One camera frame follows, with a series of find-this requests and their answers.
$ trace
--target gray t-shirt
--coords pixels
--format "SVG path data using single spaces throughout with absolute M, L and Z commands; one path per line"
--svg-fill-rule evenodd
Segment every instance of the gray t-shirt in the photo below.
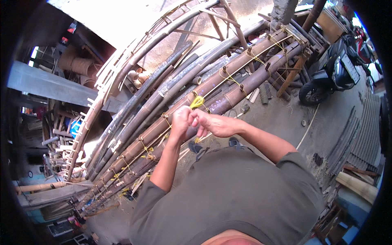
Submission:
M 265 245 L 297 244 L 323 207 L 321 191 L 298 152 L 276 166 L 249 149 L 205 154 L 169 193 L 147 181 L 131 222 L 131 242 L 201 244 L 228 229 Z

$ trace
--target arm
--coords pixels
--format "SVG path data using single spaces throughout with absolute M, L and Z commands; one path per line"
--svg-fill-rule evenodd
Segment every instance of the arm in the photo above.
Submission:
M 253 127 L 242 120 L 234 120 L 238 121 L 236 122 L 238 125 L 237 134 L 256 147 L 274 164 L 277 164 L 287 153 L 297 152 L 295 147 L 289 142 Z
M 169 139 L 162 152 L 161 159 L 150 178 L 152 183 L 166 193 L 170 191 L 173 185 L 181 143 L 185 138 L 189 126 L 188 117 L 190 112 L 191 109 L 186 106 L 181 107 L 174 112 Z
M 274 164 L 277 164 L 287 153 L 297 152 L 295 147 L 289 142 L 239 119 L 210 115 L 196 109 L 189 115 L 188 123 L 192 124 L 193 127 L 200 124 L 197 133 L 198 137 L 207 135 L 207 131 L 221 138 L 238 134 L 268 157 Z

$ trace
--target license plate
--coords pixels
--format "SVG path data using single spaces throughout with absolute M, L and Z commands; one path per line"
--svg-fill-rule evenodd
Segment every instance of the license plate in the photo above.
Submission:
M 359 76 L 359 73 L 355 69 L 355 66 L 351 63 L 350 58 L 347 56 L 347 54 L 344 54 L 341 60 L 343 61 L 343 64 L 346 67 L 351 78 L 354 80 L 354 83 L 357 84 L 357 82 L 360 80 L 361 77 Z

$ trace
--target scooter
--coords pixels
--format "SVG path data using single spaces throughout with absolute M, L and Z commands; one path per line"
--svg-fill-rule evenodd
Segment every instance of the scooter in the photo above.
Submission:
M 366 76 L 370 76 L 370 70 L 354 47 L 355 39 L 352 34 L 342 36 L 329 47 L 326 64 L 299 90 L 298 97 L 303 105 L 317 105 L 335 91 L 353 88 L 360 80 L 356 65 L 361 65 Z

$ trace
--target bamboo pole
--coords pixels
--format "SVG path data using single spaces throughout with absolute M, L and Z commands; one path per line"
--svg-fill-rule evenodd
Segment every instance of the bamboo pole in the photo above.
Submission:
M 84 178 L 72 179 L 73 182 L 59 181 L 59 182 L 46 183 L 46 184 L 15 186 L 15 189 L 18 195 L 21 195 L 22 192 L 49 190 L 52 189 L 52 185 L 55 188 L 64 187 L 67 184 L 75 184 L 77 182 L 81 182 L 82 179 Z
M 362 180 L 359 180 L 344 172 L 340 172 L 338 174 L 336 181 L 354 191 L 373 205 L 378 193 L 378 189 L 374 186 L 371 186 L 368 183 L 365 183 Z

